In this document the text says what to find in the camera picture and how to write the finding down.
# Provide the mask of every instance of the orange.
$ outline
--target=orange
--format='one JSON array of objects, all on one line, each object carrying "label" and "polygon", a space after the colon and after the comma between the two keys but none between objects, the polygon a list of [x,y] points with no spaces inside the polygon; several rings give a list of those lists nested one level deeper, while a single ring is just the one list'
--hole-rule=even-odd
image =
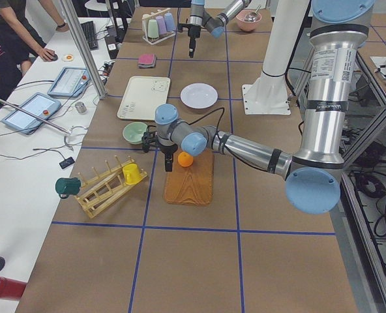
[{"label": "orange", "polygon": [[180,166],[182,166],[184,168],[187,168],[190,165],[192,165],[193,159],[194,159],[193,156],[191,156],[190,154],[188,154],[186,152],[180,153],[179,156],[177,157],[177,161],[179,162]]}]

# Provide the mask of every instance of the black connector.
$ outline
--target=black connector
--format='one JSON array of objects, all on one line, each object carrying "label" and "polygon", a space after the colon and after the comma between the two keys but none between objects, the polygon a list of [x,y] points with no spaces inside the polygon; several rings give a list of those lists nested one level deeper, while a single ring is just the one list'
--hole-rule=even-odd
[{"label": "black connector", "polygon": [[74,164],[74,159],[70,156],[69,158],[66,158],[64,161],[61,161],[59,164],[62,169],[65,169],[69,167],[71,164]]}]

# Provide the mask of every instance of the white plate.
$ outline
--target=white plate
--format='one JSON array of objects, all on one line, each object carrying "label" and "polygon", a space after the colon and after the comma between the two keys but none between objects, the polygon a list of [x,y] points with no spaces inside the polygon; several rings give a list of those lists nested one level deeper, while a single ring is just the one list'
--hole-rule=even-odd
[{"label": "white plate", "polygon": [[218,100],[218,93],[205,83],[193,83],[181,91],[181,101],[190,108],[204,109]]}]

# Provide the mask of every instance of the yellow cup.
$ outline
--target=yellow cup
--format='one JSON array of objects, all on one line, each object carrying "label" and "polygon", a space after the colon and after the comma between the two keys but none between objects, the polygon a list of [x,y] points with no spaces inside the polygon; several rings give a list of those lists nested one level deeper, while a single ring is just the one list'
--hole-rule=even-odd
[{"label": "yellow cup", "polygon": [[125,183],[128,185],[138,184],[142,180],[138,165],[135,163],[131,163],[123,167],[123,176],[125,178]]}]

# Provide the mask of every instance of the wooden cutting board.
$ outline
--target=wooden cutting board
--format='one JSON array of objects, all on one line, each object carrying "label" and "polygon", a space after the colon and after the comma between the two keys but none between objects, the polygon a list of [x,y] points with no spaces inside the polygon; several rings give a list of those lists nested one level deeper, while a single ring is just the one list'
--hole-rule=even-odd
[{"label": "wooden cutting board", "polygon": [[167,173],[164,199],[170,204],[209,205],[213,195],[213,160],[211,150],[194,157],[187,168],[177,161],[180,149],[174,153],[173,171]]}]

